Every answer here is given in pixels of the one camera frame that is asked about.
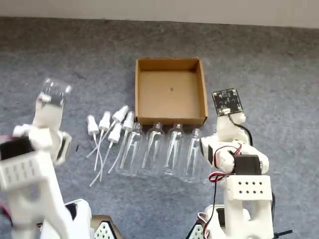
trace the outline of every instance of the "cardboard box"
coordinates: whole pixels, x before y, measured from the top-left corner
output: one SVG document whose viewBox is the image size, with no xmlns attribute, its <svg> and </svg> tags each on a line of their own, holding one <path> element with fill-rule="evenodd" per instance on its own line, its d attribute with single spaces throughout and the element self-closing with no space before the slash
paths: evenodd
<svg viewBox="0 0 319 239">
<path fill-rule="evenodd" d="M 144 125 L 202 125 L 208 116 L 203 65 L 197 58 L 136 60 L 135 114 Z"/>
</svg>

